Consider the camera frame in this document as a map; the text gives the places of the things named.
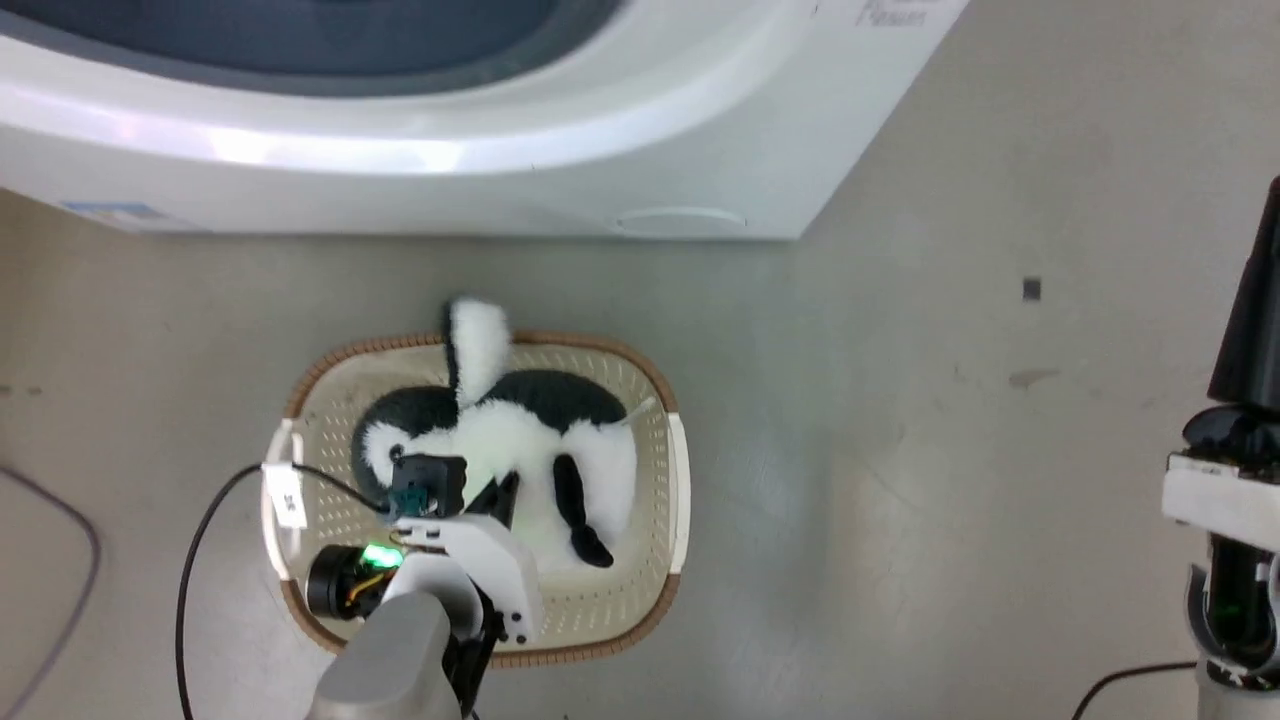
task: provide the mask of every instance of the floor stain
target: floor stain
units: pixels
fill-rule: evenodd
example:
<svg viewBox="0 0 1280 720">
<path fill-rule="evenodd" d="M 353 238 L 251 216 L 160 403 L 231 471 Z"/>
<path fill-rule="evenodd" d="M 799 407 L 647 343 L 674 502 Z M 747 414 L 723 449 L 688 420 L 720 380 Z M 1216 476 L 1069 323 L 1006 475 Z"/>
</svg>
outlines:
<svg viewBox="0 0 1280 720">
<path fill-rule="evenodd" d="M 1023 278 L 1023 302 L 1039 302 L 1041 279 L 1036 275 Z"/>
<path fill-rule="evenodd" d="M 1062 370 L 1059 370 L 1057 368 L 1032 368 L 1028 370 L 1018 370 L 1016 373 L 1009 375 L 1009 387 L 1029 389 L 1033 384 L 1060 374 L 1062 374 Z"/>
</svg>

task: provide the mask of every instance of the white tag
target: white tag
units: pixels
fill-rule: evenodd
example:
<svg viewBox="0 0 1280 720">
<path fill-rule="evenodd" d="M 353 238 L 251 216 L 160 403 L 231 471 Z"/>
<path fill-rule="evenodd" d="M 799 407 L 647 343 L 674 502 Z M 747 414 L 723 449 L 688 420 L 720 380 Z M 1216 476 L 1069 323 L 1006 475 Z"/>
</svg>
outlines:
<svg viewBox="0 0 1280 720">
<path fill-rule="evenodd" d="M 275 506 L 275 520 L 283 528 L 306 528 L 307 510 L 302 505 L 302 474 L 288 462 L 264 462 L 262 482 Z"/>
</svg>

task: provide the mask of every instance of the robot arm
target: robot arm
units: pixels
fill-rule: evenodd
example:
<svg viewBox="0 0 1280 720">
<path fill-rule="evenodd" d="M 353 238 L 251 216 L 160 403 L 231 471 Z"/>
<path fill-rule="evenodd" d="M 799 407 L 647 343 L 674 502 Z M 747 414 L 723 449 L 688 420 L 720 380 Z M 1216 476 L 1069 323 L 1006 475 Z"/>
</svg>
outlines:
<svg viewBox="0 0 1280 720">
<path fill-rule="evenodd" d="M 462 720 L 447 675 L 452 634 L 430 593 L 384 602 L 320 676 L 307 720 Z"/>
<path fill-rule="evenodd" d="M 330 546 L 312 562 L 308 610 L 365 620 L 320 678 L 308 720 L 468 717 L 497 643 L 541 633 L 536 564 L 508 529 L 518 478 L 445 516 L 449 484 L 407 488 L 431 516 L 394 520 L 403 553 Z"/>
<path fill-rule="evenodd" d="M 1165 515 L 1208 532 L 1187 618 L 1202 720 L 1280 719 L 1280 178 L 1271 183 L 1208 396 L 1169 457 Z"/>
</svg>

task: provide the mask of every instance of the basket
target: basket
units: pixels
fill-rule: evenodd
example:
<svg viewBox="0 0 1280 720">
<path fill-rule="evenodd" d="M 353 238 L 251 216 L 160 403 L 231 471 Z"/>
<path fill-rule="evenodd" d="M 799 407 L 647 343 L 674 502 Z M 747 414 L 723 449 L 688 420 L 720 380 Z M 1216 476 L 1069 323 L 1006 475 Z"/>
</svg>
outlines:
<svg viewBox="0 0 1280 720">
<path fill-rule="evenodd" d="M 631 647 L 667 614 L 680 587 L 689 543 L 689 454 L 676 398 L 649 360 L 614 341 L 561 333 L 517 332 L 511 369 L 558 369 L 589 378 L 614 393 L 627 410 L 649 398 L 632 423 L 636 496 L 614 565 L 539 577 L 545 620 L 536 643 L 499 643 L 492 666 L 525 667 L 591 660 Z M 269 450 L 280 460 L 293 441 L 293 461 L 315 465 L 355 487 L 351 433 L 364 411 L 399 387 L 448 384 L 443 338 L 404 336 L 360 342 L 326 355 L 307 370 L 284 409 Z M 307 527 L 279 527 L 262 488 L 262 534 L 280 575 L 285 605 L 298 626 L 337 652 L 360 621 L 320 619 L 303 601 L 305 579 L 326 544 L 388 543 L 388 528 L 372 512 L 330 488 L 303 483 Z"/>
</svg>

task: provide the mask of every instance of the brown basket rim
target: brown basket rim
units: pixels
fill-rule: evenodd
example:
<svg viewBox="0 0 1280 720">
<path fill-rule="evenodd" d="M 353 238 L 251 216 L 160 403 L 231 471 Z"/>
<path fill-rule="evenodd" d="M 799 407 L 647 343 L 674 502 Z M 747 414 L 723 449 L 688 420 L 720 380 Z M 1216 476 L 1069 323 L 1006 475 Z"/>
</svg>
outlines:
<svg viewBox="0 0 1280 720">
<path fill-rule="evenodd" d="M 671 391 L 667 378 L 658 372 L 658 368 L 655 368 L 648 357 L 640 355 L 626 343 L 612 338 L 541 331 L 516 331 L 512 333 L 512 341 L 516 345 L 562 345 L 567 347 L 600 350 L 603 352 L 618 355 L 639 368 L 640 372 L 649 378 L 649 382 L 653 384 L 654 391 L 657 391 L 658 398 L 662 401 L 662 406 L 667 413 L 680 411 L 676 405 L 676 396 Z M 320 382 L 320 378 L 343 360 L 369 352 L 424 347 L 442 345 L 443 342 L 444 337 L 440 334 L 403 334 L 344 345 L 315 361 L 307 369 L 306 374 L 302 375 L 302 379 L 298 380 L 298 384 L 293 388 L 293 393 L 289 396 L 288 404 L 284 406 L 284 416 L 297 419 L 302 413 L 302 406 L 306 404 L 307 396 L 311 395 L 311 389 L 317 382 Z M 676 592 L 678 589 L 680 575 L 676 573 L 668 574 L 667 579 L 662 584 L 662 591 L 658 593 L 658 600 L 654 602 L 653 607 L 649 609 L 649 612 L 645 614 L 640 623 L 637 623 L 634 628 L 616 638 L 558 650 L 529 650 L 494 653 L 489 665 L 499 669 L 534 667 L 538 665 L 556 665 L 561 662 L 594 660 L 622 652 L 644 639 L 653 632 L 654 628 L 658 626 L 658 623 L 667 615 L 667 611 L 671 610 L 671 603 L 675 602 Z M 328 628 L 321 625 L 320 621 L 311 615 L 311 612 L 307 611 L 306 601 L 302 597 L 302 588 L 298 587 L 297 580 L 282 580 L 280 591 L 284 596 L 284 606 L 289 609 L 289 615 L 293 616 L 293 621 L 298 624 L 308 638 L 333 653 L 337 653 L 346 647 L 346 639 L 332 633 Z"/>
</svg>

